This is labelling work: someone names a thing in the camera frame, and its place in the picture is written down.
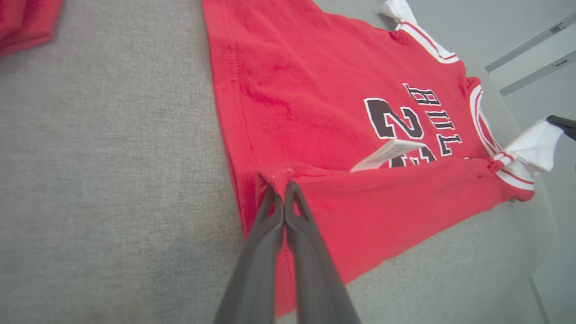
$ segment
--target bulls jersey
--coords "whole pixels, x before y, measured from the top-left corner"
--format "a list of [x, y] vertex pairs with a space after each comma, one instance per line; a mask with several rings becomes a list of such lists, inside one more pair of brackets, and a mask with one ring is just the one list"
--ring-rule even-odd
[[[297, 182], [345, 283], [467, 217], [530, 199], [504, 168], [456, 54], [413, 22], [395, 31], [312, 0], [203, 0], [222, 137], [244, 235], [267, 186]], [[423, 144], [350, 172], [390, 140]], [[278, 258], [278, 315], [295, 307]]]

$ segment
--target black lettering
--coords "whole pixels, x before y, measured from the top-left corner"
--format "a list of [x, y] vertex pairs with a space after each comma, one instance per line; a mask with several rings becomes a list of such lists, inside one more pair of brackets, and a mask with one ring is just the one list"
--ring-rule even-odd
[[438, 139], [438, 144], [440, 145], [440, 154], [442, 156], [452, 155], [452, 149], [448, 147], [448, 143], [462, 143], [462, 139], [458, 134], [453, 136], [444, 137], [440, 134], [436, 134]]
[[410, 161], [412, 161], [413, 165], [419, 165], [420, 164], [420, 160], [418, 160], [417, 157], [410, 157]]
[[450, 121], [450, 116], [445, 110], [426, 111], [426, 115], [437, 129], [454, 129], [454, 124]]
[[391, 168], [405, 167], [407, 158], [408, 157], [406, 156], [406, 154], [402, 154], [401, 156], [397, 156], [394, 159], [389, 161], [389, 166]]
[[420, 158], [422, 160], [426, 160], [427, 162], [436, 161], [436, 157], [434, 156], [432, 151], [428, 148], [428, 146], [420, 148]]
[[407, 83], [403, 83], [408, 90], [408, 93], [418, 104], [423, 104], [426, 106], [440, 106], [440, 100], [431, 89], [418, 89], [412, 88]]
[[413, 140], [421, 140], [424, 137], [424, 131], [420, 125], [418, 115], [410, 107], [401, 107], [402, 114], [405, 120], [410, 122], [407, 125], [402, 118], [398, 117], [390, 108], [390, 105], [378, 98], [364, 99], [366, 110], [370, 116], [374, 131], [380, 138], [397, 138], [396, 129], [393, 123], [388, 123], [388, 118], [391, 118], [397, 125], [399, 125], [404, 132]]

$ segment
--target gray fabric surface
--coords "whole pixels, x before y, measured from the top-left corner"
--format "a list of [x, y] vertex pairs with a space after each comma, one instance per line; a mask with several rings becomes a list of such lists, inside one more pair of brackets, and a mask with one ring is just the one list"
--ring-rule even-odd
[[[380, 1], [319, 3], [382, 26]], [[442, 41], [433, 13], [418, 19]], [[517, 128], [484, 88], [507, 143]], [[537, 191], [351, 283], [363, 321], [468, 323], [495, 309], [554, 241]], [[2, 323], [211, 321], [242, 237], [200, 0], [65, 1], [51, 44], [0, 58], [0, 221]]]

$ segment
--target white cloth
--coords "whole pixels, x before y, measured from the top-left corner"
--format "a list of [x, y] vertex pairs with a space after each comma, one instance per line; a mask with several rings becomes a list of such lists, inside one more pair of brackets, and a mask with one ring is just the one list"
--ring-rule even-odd
[[[550, 172], [554, 167], [556, 143], [563, 132], [560, 127], [541, 119], [508, 144], [503, 152], [516, 160], [513, 163], [514, 168], [522, 165], [532, 174]], [[511, 158], [503, 153], [496, 154], [494, 160], [501, 161], [504, 165], [512, 164]]]
[[396, 23], [403, 20], [417, 24], [416, 17], [414, 17], [412, 9], [410, 9], [406, 0], [386, 0], [384, 4], [382, 4], [380, 12], [394, 19]]

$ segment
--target white paper tag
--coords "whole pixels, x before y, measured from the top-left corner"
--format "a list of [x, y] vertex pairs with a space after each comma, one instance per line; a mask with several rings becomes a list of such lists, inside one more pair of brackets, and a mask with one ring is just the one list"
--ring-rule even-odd
[[370, 154], [370, 156], [356, 164], [350, 172], [378, 169], [384, 164], [384, 162], [424, 146], [425, 144], [418, 142], [389, 140], [386, 144], [382, 145], [381, 148], [377, 149], [374, 153]]

